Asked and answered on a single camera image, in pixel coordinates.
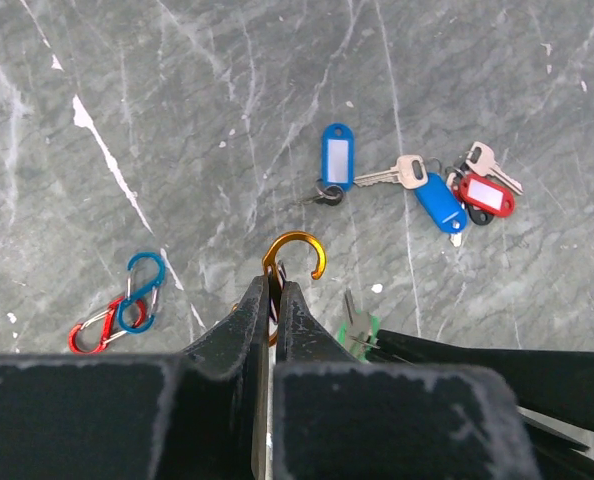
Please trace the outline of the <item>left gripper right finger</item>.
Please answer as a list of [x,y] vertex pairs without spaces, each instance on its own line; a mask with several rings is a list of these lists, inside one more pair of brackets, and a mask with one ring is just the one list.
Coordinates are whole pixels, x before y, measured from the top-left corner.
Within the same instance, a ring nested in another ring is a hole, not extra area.
[[273,374],[277,479],[536,479],[516,399],[477,366],[366,364],[281,296]]

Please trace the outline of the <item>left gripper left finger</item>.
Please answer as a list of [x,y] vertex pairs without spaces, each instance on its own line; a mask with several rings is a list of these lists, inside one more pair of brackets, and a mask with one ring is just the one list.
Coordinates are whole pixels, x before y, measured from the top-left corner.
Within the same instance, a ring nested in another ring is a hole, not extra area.
[[167,354],[0,355],[0,479],[262,479],[269,285]]

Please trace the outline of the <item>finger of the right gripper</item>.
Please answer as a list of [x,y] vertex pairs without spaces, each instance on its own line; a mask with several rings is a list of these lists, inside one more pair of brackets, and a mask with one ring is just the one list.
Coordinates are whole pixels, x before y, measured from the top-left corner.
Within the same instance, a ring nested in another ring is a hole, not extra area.
[[488,368],[505,379],[521,407],[594,432],[592,351],[466,348],[380,330],[366,358]]
[[543,479],[594,479],[594,460],[586,455],[588,445],[540,422],[534,412],[519,411]]

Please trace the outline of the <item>green tag key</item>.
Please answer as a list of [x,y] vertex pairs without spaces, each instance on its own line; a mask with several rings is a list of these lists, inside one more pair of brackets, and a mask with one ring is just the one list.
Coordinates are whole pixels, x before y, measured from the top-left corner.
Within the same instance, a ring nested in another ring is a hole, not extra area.
[[344,312],[346,319],[340,327],[337,340],[354,358],[366,362],[366,353],[375,343],[374,336],[379,330],[379,320],[355,307],[349,288],[344,293]]

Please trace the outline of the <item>gold S carabiner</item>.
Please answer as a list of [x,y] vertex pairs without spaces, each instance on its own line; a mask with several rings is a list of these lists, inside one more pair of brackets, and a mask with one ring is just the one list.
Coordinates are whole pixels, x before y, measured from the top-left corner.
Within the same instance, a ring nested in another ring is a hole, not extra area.
[[311,280],[319,280],[327,268],[327,253],[323,243],[313,234],[293,230],[279,235],[262,258],[262,273],[269,288],[268,345],[277,343],[281,299],[289,280],[287,267],[307,273]]

